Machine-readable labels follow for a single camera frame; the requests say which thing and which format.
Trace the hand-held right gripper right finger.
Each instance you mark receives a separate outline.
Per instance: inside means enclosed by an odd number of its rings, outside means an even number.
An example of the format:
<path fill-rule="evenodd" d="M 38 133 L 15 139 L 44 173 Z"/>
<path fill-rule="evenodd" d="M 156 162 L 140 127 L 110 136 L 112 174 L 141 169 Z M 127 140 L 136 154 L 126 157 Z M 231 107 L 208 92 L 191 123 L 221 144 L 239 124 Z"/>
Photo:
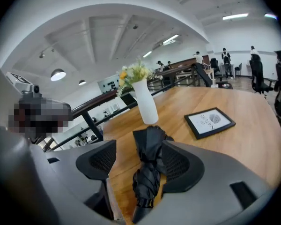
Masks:
<path fill-rule="evenodd" d="M 161 201 L 135 210 L 138 225 L 247 225 L 273 195 L 265 180 L 223 153 L 164 141 L 162 161 Z"/>

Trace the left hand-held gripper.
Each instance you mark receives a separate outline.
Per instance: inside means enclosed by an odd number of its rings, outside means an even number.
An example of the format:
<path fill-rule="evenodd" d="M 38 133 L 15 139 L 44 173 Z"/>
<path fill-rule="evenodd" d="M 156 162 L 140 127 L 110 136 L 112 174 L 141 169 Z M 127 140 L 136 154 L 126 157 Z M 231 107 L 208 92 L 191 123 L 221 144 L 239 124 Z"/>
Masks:
<path fill-rule="evenodd" d="M 9 110 L 20 93 L 18 102 L 8 117 Z M 51 134 L 67 127 L 73 120 L 71 106 L 43 97 L 40 87 L 20 75 L 0 70 L 0 225 L 37 225 L 38 209 L 28 204 L 30 196 L 18 194 L 22 186 L 21 161 L 14 153 L 20 133 L 32 143 L 39 143 Z"/>

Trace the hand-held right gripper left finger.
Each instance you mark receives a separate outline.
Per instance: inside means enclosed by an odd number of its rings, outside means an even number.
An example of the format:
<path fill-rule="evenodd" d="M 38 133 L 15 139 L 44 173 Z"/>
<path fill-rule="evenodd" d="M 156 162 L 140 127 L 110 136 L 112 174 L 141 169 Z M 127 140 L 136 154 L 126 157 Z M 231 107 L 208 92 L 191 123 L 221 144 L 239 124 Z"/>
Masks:
<path fill-rule="evenodd" d="M 107 179 L 116 141 L 43 152 L 30 147 L 40 182 L 60 220 L 113 220 Z"/>

